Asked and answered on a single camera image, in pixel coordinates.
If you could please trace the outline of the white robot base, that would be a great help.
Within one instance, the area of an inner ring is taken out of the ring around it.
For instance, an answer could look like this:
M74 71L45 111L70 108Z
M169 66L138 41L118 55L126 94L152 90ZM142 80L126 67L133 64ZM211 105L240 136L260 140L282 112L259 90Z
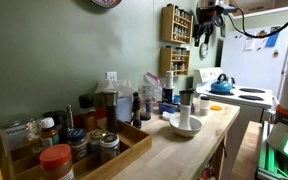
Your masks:
M288 180L288 61L274 120L263 123L255 180Z

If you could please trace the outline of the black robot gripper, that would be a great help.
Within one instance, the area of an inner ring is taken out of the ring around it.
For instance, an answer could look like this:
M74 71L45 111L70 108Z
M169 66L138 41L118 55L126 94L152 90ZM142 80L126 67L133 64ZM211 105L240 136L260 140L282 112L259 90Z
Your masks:
M215 27L225 25L223 17L216 11L221 0L198 0L196 5L197 22L194 24L192 37L194 45L200 45L200 38L205 35L204 43L208 44Z

